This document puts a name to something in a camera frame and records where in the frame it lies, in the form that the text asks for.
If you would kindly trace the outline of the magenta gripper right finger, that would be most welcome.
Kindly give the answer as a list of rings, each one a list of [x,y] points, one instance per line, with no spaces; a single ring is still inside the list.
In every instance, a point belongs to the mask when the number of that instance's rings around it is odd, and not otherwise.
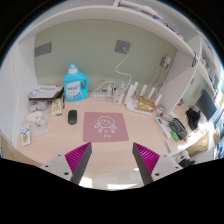
[[[132,153],[144,185],[148,185],[182,169],[170,156],[159,155],[138,143],[133,144]]]

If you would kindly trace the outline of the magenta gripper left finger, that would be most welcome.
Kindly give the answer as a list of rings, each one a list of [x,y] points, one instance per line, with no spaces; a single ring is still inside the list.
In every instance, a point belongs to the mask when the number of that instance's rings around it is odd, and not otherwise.
[[[41,169],[78,185],[92,154],[91,143],[81,145],[66,154],[57,154]]]

